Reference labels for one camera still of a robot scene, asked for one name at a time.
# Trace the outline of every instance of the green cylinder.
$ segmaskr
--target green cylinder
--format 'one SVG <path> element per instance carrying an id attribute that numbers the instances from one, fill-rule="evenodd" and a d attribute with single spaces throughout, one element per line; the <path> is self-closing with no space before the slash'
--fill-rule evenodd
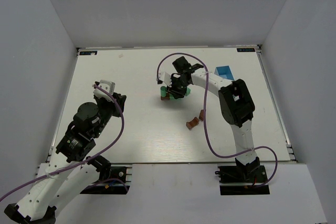
<path id="1" fill-rule="evenodd" d="M 160 91 L 161 91 L 161 96 L 162 97 L 166 97 L 166 95 L 167 95 L 167 88 L 165 86 L 161 86 L 160 87 Z"/>

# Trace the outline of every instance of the gray wall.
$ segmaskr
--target gray wall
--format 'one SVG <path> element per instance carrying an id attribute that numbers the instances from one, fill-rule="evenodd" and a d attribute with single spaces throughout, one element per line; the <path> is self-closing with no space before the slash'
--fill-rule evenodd
<path id="1" fill-rule="evenodd" d="M 35 177 L 46 160 L 76 49 L 50 0 L 0 0 L 0 194 Z M 0 204 L 3 213 L 27 188 Z"/>
<path id="2" fill-rule="evenodd" d="M 76 47 L 262 43 L 286 0 L 51 0 Z"/>
<path id="3" fill-rule="evenodd" d="M 287 0 L 264 46 L 294 152 L 336 223 L 336 0 Z"/>

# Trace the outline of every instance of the brown object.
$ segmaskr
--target brown object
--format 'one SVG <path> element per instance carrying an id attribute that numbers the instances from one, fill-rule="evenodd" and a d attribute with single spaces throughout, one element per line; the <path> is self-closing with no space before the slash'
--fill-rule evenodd
<path id="1" fill-rule="evenodd" d="M 164 100 L 170 100 L 169 93 L 167 93 L 167 95 L 165 97 L 161 97 L 161 101 L 164 101 Z"/>
<path id="2" fill-rule="evenodd" d="M 198 116 L 198 118 L 203 121 L 204 120 L 204 110 L 201 110 L 200 115 Z"/>
<path id="3" fill-rule="evenodd" d="M 192 119 L 190 122 L 186 122 L 186 126 L 189 130 L 191 130 L 193 127 L 195 127 L 196 125 L 198 125 L 199 123 L 199 119 L 198 118 L 194 118 Z"/>

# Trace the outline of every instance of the black label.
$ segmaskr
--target black label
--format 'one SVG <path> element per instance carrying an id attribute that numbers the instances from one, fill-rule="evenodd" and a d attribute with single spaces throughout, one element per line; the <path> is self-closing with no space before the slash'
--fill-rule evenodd
<path id="1" fill-rule="evenodd" d="M 237 48 L 237 52 L 255 52 L 254 48 Z"/>
<path id="2" fill-rule="evenodd" d="M 82 51 L 79 55 L 97 55 L 97 51 Z"/>

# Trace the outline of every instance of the robotic arm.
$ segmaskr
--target robotic arm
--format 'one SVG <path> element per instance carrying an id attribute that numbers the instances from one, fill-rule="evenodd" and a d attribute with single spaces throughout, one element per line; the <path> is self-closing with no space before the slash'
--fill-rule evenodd
<path id="1" fill-rule="evenodd" d="M 175 99 L 183 98 L 190 84 L 205 88 L 207 73 L 202 65 L 191 65 L 180 57 L 173 66 L 177 73 L 159 72 L 158 84 L 164 82 L 167 93 Z M 213 73 L 208 73 L 208 79 L 208 90 L 219 98 L 222 115 L 232 128 L 236 152 L 254 149 L 251 124 L 255 106 L 245 82 L 227 80 Z M 253 150 L 237 156 L 236 165 L 241 177 L 247 180 L 260 166 L 260 161 Z"/>
<path id="2" fill-rule="evenodd" d="M 113 82 L 101 80 L 96 85 L 111 94 L 123 111 L 126 96 L 114 93 Z M 64 206 L 83 189 L 97 180 L 103 181 L 110 177 L 111 163 L 102 156 L 83 165 L 70 179 L 68 176 L 73 169 L 49 175 L 83 161 L 96 145 L 94 139 L 100 136 L 110 118 L 120 117 L 108 95 L 99 89 L 95 89 L 93 94 L 97 104 L 86 102 L 78 108 L 65 136 L 56 146 L 56 152 L 51 156 L 46 170 L 47 178 L 37 182 L 18 203 L 6 207 L 5 213 L 11 220 L 21 224 L 53 224 Z"/>

